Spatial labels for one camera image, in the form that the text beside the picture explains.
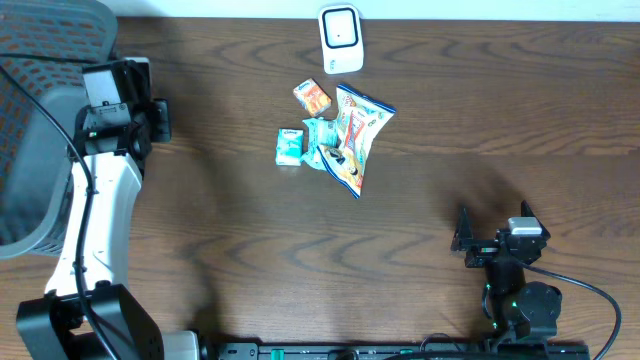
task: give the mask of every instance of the small green box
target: small green box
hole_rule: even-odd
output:
[[[302,130],[280,129],[276,146],[276,164],[300,166],[303,138]]]

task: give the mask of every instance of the snack bag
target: snack bag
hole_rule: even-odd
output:
[[[396,113],[395,108],[370,99],[345,84],[338,85],[339,146],[318,145],[322,162],[331,176],[358,199],[373,139]]]
[[[318,151],[318,145],[338,146],[336,121],[311,118],[302,120],[302,122],[309,128],[309,144],[307,145],[307,152],[302,154],[302,161],[314,169],[326,170],[322,163],[320,151]]]

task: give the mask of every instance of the white wall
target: white wall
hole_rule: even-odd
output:
[[[119,16],[314,18],[323,0],[100,0]],[[352,0],[364,19],[640,21],[640,0]]]

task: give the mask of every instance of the small orange box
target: small orange box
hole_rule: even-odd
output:
[[[311,116],[316,116],[331,106],[331,98],[313,79],[308,79],[293,89],[293,95]]]

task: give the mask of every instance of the dark wood grain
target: dark wood grain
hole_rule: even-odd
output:
[[[289,341],[478,336],[481,270],[449,253],[466,204],[490,236],[528,199],[552,239],[541,267],[609,291],[640,352],[640,28],[637,24],[365,21],[365,67],[328,76],[315,21],[120,19],[169,99],[134,212],[131,290],[163,330]],[[292,88],[347,82],[397,107],[360,200],[329,175],[274,164],[278,128],[307,117]],[[326,114],[336,113],[332,107]],[[55,259],[0,263],[0,357],[26,351],[20,301]],[[559,339],[595,354],[613,311],[564,294]]]

